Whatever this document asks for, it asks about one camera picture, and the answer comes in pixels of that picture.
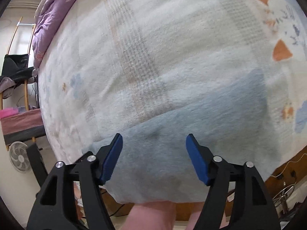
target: blue clamp pad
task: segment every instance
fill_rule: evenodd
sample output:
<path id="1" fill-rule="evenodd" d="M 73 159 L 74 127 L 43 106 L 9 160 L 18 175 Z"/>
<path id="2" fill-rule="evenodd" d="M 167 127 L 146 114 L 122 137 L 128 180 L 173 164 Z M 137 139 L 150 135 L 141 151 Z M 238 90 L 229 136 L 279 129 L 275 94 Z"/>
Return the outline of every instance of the blue clamp pad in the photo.
<path id="1" fill-rule="evenodd" d="M 192 134 L 189 134 L 187 136 L 185 145 L 186 145 L 188 154 L 190 156 L 190 159 L 192 161 L 192 164 L 194 166 L 194 169 L 196 171 L 196 174 L 198 176 L 198 179 L 200 179 L 204 184 L 208 186 L 211 181 L 211 179 L 208 177 L 208 164 L 209 163 L 205 162 L 204 156 L 201 155 L 200 151 L 202 148 L 204 152 L 209 151 L 207 160 L 210 160 L 213 157 L 212 153 L 207 147 L 200 146 Z"/>
<path id="2" fill-rule="evenodd" d="M 111 179 L 119 155 L 122 152 L 122 135 L 116 134 L 110 145 L 111 149 L 103 163 L 102 174 L 100 176 L 103 184 Z"/>

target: power cord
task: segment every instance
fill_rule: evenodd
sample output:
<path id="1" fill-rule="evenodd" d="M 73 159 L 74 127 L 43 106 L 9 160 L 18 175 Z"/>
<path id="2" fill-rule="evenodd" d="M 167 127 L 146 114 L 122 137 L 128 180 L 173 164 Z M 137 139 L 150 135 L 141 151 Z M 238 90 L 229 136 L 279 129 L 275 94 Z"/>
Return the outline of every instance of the power cord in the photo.
<path id="1" fill-rule="evenodd" d="M 288 166 L 289 163 L 298 163 L 298 162 L 303 158 L 303 156 L 305 156 L 305 155 L 307 155 L 307 153 L 304 153 L 304 154 L 300 157 L 300 159 L 299 159 L 298 161 L 288 161 L 287 164 L 286 164 L 286 166 L 285 166 L 285 168 L 283 169 L 282 172 L 279 173 L 279 175 L 277 175 L 277 176 L 270 175 L 269 177 L 277 178 L 278 176 L 280 176 L 280 174 L 282 174 L 282 173 L 286 170 L 286 168 L 287 168 L 287 166 Z"/>
<path id="2" fill-rule="evenodd" d="M 31 94 L 28 94 L 28 96 L 31 96 L 31 95 L 33 94 L 33 91 L 35 92 L 35 94 L 37 94 L 36 90 L 34 89 L 34 86 L 32 85 Z M 17 107 L 19 107 L 19 106 L 18 106 L 18 103 L 19 103 L 19 101 L 20 101 L 23 97 L 24 97 L 24 95 L 17 101 L 17 103 L 16 103 L 16 106 L 17 106 Z"/>
<path id="3" fill-rule="evenodd" d="M 111 214 L 111 215 L 109 215 L 109 217 L 111 217 L 111 216 L 114 216 L 114 215 L 116 215 L 117 214 L 117 212 L 124 206 L 125 204 L 123 204 L 123 205 L 121 205 L 116 211 L 115 211 L 115 213 L 114 214 Z"/>

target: gray cloth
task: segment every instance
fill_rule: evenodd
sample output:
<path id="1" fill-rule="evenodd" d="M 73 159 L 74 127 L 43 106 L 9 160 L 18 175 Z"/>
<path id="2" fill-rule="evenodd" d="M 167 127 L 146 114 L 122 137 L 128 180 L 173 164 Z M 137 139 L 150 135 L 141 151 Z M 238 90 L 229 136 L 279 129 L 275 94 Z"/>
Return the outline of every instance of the gray cloth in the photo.
<path id="1" fill-rule="evenodd" d="M 0 93 L 3 93 L 3 98 L 12 96 L 16 83 L 9 77 L 3 77 L 0 81 Z"/>
<path id="2" fill-rule="evenodd" d="M 121 132 L 122 153 L 105 188 L 119 202 L 132 200 L 134 194 L 139 195 L 138 202 L 165 198 L 204 201 L 208 187 L 198 180 L 185 148 L 189 133 L 228 162 L 254 162 L 262 177 L 267 178 L 280 155 L 267 112 L 266 92 L 261 70 L 254 70 L 197 103 Z M 90 150 L 96 153 L 112 138 L 94 143 Z M 132 189 L 132 183 L 140 186 Z"/>

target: leg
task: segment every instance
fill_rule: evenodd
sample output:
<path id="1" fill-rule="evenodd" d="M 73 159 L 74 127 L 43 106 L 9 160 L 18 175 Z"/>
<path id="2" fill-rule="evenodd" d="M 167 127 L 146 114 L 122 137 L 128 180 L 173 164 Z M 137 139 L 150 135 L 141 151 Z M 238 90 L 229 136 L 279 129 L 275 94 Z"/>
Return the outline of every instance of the leg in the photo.
<path id="1" fill-rule="evenodd" d="M 176 218 L 175 203 L 170 201 L 136 204 L 121 230 L 172 230 Z"/>

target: bed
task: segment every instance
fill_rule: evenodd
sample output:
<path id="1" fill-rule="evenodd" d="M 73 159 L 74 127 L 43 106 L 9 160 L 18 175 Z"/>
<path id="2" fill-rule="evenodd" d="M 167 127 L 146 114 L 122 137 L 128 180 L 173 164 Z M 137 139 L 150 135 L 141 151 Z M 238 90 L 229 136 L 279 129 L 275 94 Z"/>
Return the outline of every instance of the bed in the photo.
<path id="1" fill-rule="evenodd" d="M 36 20 L 48 140 L 73 163 L 120 132 L 105 185 L 119 203 L 204 201 L 189 133 L 228 162 L 252 161 L 264 180 L 307 145 L 296 0 L 43 0 Z"/>

